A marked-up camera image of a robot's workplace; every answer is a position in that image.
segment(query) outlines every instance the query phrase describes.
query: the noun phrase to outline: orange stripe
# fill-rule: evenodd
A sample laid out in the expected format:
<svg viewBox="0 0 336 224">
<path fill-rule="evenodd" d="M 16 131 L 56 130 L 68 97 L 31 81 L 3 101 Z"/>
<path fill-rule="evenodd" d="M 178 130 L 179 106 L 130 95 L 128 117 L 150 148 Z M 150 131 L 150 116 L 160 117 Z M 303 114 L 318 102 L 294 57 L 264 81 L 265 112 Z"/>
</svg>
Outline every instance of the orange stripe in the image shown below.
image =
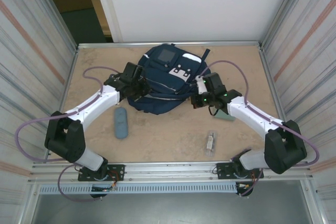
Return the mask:
<svg viewBox="0 0 336 224">
<path fill-rule="evenodd" d="M 13 24 L 13 26 L 18 30 L 18 32 L 22 35 L 22 37 L 28 42 L 28 44 L 32 47 L 32 49 L 40 56 L 42 61 L 47 65 L 50 71 L 57 77 L 57 79 L 64 84 L 65 80 L 60 75 L 60 73 L 56 70 L 56 68 L 51 64 L 51 62 L 47 59 L 47 57 L 43 54 L 41 49 L 37 46 L 37 44 L 33 41 L 33 39 L 29 36 L 26 30 L 20 25 L 17 19 L 13 16 L 7 6 L 0 0 L 0 10 L 3 14 L 8 18 L 8 20 Z"/>
<path fill-rule="evenodd" d="M 310 38 L 310 36 L 319 28 L 319 26 L 322 24 L 322 22 L 326 19 L 326 17 L 331 13 L 331 11 L 336 6 L 336 0 L 331 0 L 329 4 L 325 7 L 323 12 L 320 14 L 320 16 L 317 18 L 317 20 L 314 22 L 314 24 L 311 26 L 307 34 L 304 36 L 302 41 L 296 46 L 294 51 L 290 54 L 288 59 L 285 61 L 285 63 L 280 68 L 279 72 L 274 76 L 274 80 L 277 81 L 279 79 L 279 76 L 281 73 L 285 70 L 285 68 L 290 64 L 290 62 L 293 60 L 293 58 L 298 54 L 298 52 L 301 50 L 301 48 L 305 45 L 307 40 Z"/>
<path fill-rule="evenodd" d="M 30 171 L 20 168 L 15 165 L 11 165 L 9 163 L 2 162 L 2 161 L 0 161 L 0 170 L 9 172 L 9 173 L 15 173 L 15 174 L 26 176 L 26 177 L 30 176 Z"/>
</svg>

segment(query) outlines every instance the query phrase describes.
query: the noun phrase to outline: backpack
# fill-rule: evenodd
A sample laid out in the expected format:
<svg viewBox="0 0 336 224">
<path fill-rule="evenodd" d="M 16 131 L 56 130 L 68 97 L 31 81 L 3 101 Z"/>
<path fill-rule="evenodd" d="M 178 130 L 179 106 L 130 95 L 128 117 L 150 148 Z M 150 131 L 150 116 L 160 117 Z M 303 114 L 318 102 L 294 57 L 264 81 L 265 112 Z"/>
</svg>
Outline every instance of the backpack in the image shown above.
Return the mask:
<svg viewBox="0 0 336 224">
<path fill-rule="evenodd" d="M 197 85 L 193 80 L 207 67 L 205 59 L 209 52 L 206 49 L 200 58 L 175 47 L 174 44 L 151 48 L 138 63 L 144 69 L 142 76 L 146 78 L 151 91 L 136 101 L 128 98 L 129 105 L 139 111 L 156 115 L 179 106 L 197 92 Z"/>
</svg>

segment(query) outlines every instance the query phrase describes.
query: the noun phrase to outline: wooden board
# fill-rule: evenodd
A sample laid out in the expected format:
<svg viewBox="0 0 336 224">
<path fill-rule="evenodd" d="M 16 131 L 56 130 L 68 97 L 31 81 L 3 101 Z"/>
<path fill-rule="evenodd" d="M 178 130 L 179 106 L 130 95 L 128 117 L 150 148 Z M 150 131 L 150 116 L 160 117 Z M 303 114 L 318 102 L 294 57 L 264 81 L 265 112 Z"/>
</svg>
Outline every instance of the wooden board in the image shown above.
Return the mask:
<svg viewBox="0 0 336 224">
<path fill-rule="evenodd" d="M 202 55 L 205 47 L 183 47 Z M 248 100 L 270 115 L 276 116 L 264 69 L 257 47 L 209 47 L 207 62 L 226 59 L 238 64 L 247 76 L 250 86 Z M 149 48 L 88 48 L 79 51 L 75 71 L 66 99 L 65 110 L 86 100 L 98 90 L 98 85 L 82 77 L 92 66 L 109 66 L 123 71 L 128 61 L 137 63 Z M 219 63 L 211 67 L 219 73 L 226 88 L 245 93 L 241 74 L 231 65 Z M 104 81 L 108 70 L 92 70 L 92 76 Z M 162 115 L 147 114 L 130 107 L 126 100 L 120 103 L 128 113 L 129 136 L 118 140 L 113 133 L 113 110 L 105 111 L 85 132 L 87 145 L 110 162 L 192 162 L 223 161 L 252 147 L 262 148 L 259 135 L 240 120 L 234 122 L 209 115 L 208 108 L 194 110 L 190 101 Z M 205 156 L 206 136 L 216 130 L 218 140 L 215 156 Z"/>
</svg>

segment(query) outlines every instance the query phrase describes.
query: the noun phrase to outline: backpack strap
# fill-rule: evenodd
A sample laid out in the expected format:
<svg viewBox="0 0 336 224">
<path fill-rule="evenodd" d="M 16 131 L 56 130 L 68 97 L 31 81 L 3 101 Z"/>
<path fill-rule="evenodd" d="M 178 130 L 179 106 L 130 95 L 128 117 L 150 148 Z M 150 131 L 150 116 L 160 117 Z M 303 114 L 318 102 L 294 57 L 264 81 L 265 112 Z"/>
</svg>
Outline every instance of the backpack strap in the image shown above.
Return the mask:
<svg viewBox="0 0 336 224">
<path fill-rule="evenodd" d="M 144 67 L 147 60 L 150 58 L 152 52 L 157 48 L 156 47 L 152 47 L 151 49 L 149 49 L 145 54 L 142 55 L 142 57 L 140 58 L 138 65 Z"/>
<path fill-rule="evenodd" d="M 201 57 L 202 61 L 205 61 L 206 57 L 208 57 L 208 54 L 210 53 L 210 49 L 206 49 L 203 56 Z"/>
<path fill-rule="evenodd" d="M 189 98 L 193 92 L 185 93 L 185 94 L 160 94 L 160 93 L 149 93 L 145 97 L 154 98 L 159 100 L 185 100 Z"/>
</svg>

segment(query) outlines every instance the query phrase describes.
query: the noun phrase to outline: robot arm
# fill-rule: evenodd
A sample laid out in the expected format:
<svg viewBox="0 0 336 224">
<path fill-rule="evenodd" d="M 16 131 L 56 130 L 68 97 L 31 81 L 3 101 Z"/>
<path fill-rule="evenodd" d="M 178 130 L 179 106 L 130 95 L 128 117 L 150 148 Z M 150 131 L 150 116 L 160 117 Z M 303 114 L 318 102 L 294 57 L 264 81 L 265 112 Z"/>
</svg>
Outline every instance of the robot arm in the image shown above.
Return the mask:
<svg viewBox="0 0 336 224">
<path fill-rule="evenodd" d="M 297 123 L 292 120 L 283 122 L 266 114 L 248 101 L 246 104 L 245 98 L 238 91 L 226 90 L 217 73 L 211 73 L 204 77 L 198 76 L 196 81 L 198 94 L 193 95 L 191 99 L 195 109 L 214 106 L 246 123 L 265 141 L 263 151 L 247 151 L 233 158 L 233 162 L 237 164 L 238 173 L 255 168 L 270 168 L 275 173 L 282 174 L 307 157 L 302 139 L 271 122 L 282 124 L 300 133 Z M 264 115 L 268 120 L 257 115 L 248 106 Z"/>
<path fill-rule="evenodd" d="M 107 160 L 90 150 L 85 143 L 84 131 L 88 126 L 108 108 L 118 104 L 126 97 L 135 100 L 146 95 L 150 87 L 141 77 L 142 67 L 127 63 L 121 74 L 110 76 L 104 82 L 102 92 L 98 91 L 79 106 L 68 110 L 66 114 L 76 114 L 63 119 L 50 120 L 45 147 L 65 160 L 82 165 L 95 178 L 104 178 L 107 172 Z M 100 98 L 79 111 L 79 108 L 88 104 L 98 95 Z M 62 115 L 59 111 L 52 114 Z"/>
</svg>

